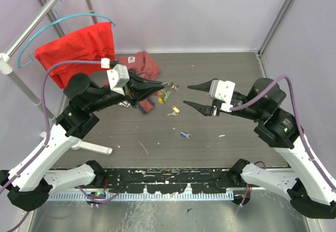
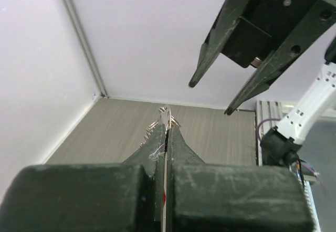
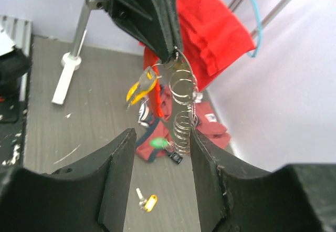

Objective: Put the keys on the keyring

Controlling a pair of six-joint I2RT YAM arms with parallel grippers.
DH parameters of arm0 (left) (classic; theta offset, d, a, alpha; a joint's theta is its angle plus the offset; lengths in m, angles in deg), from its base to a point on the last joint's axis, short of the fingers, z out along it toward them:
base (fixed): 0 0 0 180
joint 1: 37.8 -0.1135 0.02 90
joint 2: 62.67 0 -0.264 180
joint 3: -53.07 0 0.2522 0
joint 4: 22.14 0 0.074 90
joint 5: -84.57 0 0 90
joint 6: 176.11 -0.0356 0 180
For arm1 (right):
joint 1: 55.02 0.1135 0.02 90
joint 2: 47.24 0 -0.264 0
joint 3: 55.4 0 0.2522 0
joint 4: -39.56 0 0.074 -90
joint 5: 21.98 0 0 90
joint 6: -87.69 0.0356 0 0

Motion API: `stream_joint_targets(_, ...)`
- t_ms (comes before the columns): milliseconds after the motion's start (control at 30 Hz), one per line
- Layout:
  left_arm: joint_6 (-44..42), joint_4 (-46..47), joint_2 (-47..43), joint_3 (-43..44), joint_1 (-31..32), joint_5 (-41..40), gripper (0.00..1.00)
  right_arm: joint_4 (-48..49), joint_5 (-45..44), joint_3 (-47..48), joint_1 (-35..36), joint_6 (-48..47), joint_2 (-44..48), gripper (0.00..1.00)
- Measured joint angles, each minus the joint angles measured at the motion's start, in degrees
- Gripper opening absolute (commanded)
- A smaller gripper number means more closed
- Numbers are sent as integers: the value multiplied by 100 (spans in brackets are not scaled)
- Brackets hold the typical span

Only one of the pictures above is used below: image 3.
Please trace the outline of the yellow tag key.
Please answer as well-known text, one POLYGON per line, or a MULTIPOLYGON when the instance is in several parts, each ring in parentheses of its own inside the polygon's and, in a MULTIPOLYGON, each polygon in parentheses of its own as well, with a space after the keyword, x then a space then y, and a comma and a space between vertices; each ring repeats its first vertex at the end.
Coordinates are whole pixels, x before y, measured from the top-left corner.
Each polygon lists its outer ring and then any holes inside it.
POLYGON ((152 67, 147 67, 136 82, 128 91, 124 108, 129 109, 130 106, 139 102, 149 92, 151 92, 158 81, 158 76, 152 67))
POLYGON ((136 188, 136 193, 139 198, 139 206, 146 212, 151 212, 158 201, 156 195, 151 195, 149 198, 145 198, 139 188, 136 188))

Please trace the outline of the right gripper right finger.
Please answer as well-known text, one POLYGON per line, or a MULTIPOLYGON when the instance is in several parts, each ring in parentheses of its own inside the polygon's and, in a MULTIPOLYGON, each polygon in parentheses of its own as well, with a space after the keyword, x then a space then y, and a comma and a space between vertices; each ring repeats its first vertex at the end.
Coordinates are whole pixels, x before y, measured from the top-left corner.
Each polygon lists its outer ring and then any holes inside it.
POLYGON ((202 231, 335 231, 335 165, 288 164, 269 172, 190 136, 202 231))

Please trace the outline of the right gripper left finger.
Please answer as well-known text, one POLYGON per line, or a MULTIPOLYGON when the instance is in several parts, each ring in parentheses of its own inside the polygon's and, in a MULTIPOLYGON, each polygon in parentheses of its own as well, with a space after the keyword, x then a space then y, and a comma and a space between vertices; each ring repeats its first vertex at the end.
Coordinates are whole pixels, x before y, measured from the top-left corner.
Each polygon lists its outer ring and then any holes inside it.
POLYGON ((137 135, 38 174, 1 167, 1 231, 123 231, 137 135))

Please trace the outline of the metal key organizer red handle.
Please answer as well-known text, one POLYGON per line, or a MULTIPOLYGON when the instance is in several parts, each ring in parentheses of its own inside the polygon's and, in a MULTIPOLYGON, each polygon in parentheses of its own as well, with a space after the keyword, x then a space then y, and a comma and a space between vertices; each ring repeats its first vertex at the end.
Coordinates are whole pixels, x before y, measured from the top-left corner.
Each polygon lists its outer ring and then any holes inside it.
POLYGON ((160 81, 148 93, 149 106, 153 115, 168 129, 173 141, 173 150, 186 155, 190 152, 190 134, 195 128, 196 113, 193 93, 198 92, 197 79, 186 56, 178 48, 174 49, 170 62, 164 64, 148 48, 144 50, 143 67, 151 67, 157 78, 167 82, 171 93, 172 111, 166 120, 161 109, 160 81))

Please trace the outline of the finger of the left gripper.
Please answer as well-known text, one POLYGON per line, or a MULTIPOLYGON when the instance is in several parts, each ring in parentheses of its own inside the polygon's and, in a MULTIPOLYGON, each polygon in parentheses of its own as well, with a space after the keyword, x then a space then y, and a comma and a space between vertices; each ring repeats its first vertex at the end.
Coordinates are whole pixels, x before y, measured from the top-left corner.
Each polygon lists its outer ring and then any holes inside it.
POLYGON ((113 22, 124 32, 139 41, 140 26, 136 19, 145 18, 144 9, 140 7, 139 0, 106 0, 103 9, 113 22))
POLYGON ((140 26, 139 42, 167 63, 175 47, 183 46, 176 0, 139 0, 139 4, 146 15, 136 19, 140 26))

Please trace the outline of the green tag key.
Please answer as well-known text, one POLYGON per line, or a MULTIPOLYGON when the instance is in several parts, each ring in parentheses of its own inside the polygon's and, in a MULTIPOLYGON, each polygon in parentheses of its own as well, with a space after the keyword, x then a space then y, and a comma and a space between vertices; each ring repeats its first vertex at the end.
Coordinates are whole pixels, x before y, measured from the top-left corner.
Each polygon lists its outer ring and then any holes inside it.
POLYGON ((157 150, 165 150, 170 146, 170 143, 165 138, 155 138, 150 141, 150 146, 157 150))

